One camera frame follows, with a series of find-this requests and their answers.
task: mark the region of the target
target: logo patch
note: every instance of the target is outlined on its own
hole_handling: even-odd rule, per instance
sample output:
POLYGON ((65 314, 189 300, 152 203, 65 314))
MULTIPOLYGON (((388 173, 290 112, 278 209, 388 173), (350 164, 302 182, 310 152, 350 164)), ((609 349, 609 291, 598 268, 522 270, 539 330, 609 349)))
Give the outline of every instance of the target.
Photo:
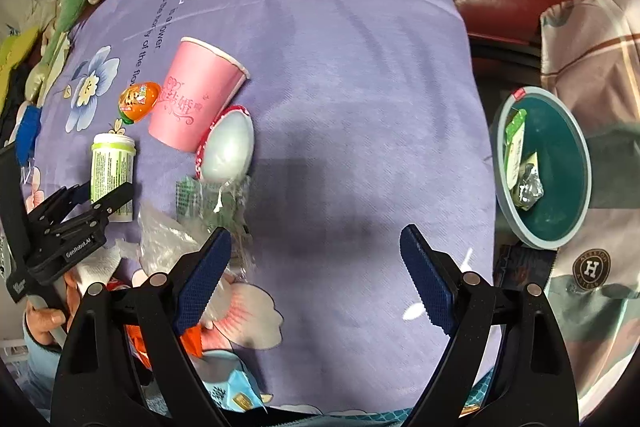
POLYGON ((610 268, 611 258, 605 250, 587 250, 574 262, 575 282, 583 290, 593 290, 607 280, 610 268))

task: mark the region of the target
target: green package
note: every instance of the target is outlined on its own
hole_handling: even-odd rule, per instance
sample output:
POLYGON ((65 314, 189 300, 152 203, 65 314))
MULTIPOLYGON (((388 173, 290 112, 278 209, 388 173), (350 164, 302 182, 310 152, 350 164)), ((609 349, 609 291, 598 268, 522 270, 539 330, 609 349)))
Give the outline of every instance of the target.
POLYGON ((513 110, 513 117, 504 130, 504 174, 507 188, 511 190, 518 181, 520 160, 522 159, 522 145, 524 143, 524 123, 527 111, 513 110))

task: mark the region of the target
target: blue flower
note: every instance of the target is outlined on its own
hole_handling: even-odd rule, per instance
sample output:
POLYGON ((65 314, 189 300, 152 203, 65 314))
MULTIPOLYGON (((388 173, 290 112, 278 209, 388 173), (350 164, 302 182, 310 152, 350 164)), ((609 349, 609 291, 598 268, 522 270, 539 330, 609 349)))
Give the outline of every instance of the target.
POLYGON ((100 48, 89 61, 88 75, 80 76, 78 87, 71 97, 71 112, 66 120, 65 130, 71 132, 76 128, 82 131, 89 127, 94 119, 95 109, 98 107, 98 97, 104 95, 111 87, 113 79, 118 73, 119 58, 106 60, 111 46, 100 48))

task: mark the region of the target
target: pink paper cup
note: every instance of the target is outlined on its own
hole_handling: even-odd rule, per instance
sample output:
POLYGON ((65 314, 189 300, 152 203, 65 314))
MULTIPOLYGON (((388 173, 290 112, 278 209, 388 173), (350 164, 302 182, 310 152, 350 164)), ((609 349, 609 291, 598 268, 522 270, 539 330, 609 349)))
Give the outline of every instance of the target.
POLYGON ((195 152, 211 122, 248 78, 231 55, 183 37, 151 112, 149 134, 174 149, 195 152))

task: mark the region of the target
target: white foam egg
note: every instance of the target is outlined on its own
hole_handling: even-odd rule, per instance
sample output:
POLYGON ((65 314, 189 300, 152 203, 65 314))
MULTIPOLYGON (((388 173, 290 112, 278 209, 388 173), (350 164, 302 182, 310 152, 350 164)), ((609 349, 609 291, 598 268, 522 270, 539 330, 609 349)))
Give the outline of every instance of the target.
POLYGON ((205 142, 200 177, 207 183, 240 180, 254 155, 254 123, 247 112, 235 109, 224 114, 205 142))

